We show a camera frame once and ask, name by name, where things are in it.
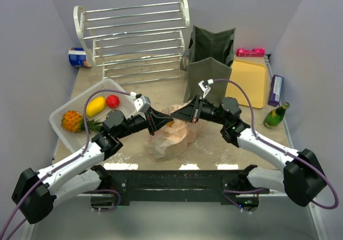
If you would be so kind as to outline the banana print plastic bag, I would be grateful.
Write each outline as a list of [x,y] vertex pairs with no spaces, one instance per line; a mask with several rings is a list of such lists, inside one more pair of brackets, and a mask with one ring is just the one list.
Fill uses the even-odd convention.
[[174,119],[147,138],[146,153],[153,161],[175,159],[199,136],[204,125],[203,121],[194,124]]

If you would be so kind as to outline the green fabric grocery bag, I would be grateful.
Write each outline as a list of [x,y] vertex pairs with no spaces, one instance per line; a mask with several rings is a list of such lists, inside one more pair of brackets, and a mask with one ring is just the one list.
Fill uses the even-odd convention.
[[180,61],[180,69],[187,73],[183,102],[189,102],[203,92],[198,83],[210,79],[230,79],[234,61],[235,29],[213,33],[194,26],[188,49]]

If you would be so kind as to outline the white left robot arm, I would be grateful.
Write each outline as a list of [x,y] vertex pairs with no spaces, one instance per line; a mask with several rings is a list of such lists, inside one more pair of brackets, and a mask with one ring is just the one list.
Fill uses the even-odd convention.
[[150,134],[172,121],[164,113],[149,108],[144,116],[125,118],[119,110],[108,113],[101,130],[86,146],[60,162],[34,171],[24,170],[12,200],[30,224],[40,222],[61,202],[84,192],[106,190],[112,178],[99,163],[123,146],[120,139],[147,129]]

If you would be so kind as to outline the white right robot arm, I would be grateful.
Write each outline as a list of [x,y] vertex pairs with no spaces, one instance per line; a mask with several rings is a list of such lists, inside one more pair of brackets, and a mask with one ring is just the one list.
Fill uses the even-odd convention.
[[202,119],[222,125],[220,133],[227,143],[258,155],[276,168],[249,168],[245,180],[253,188],[284,192],[297,205],[307,206],[327,185],[315,154],[308,149],[291,149],[257,133],[241,120],[241,112],[235,98],[226,97],[215,107],[197,96],[170,116],[190,123]]

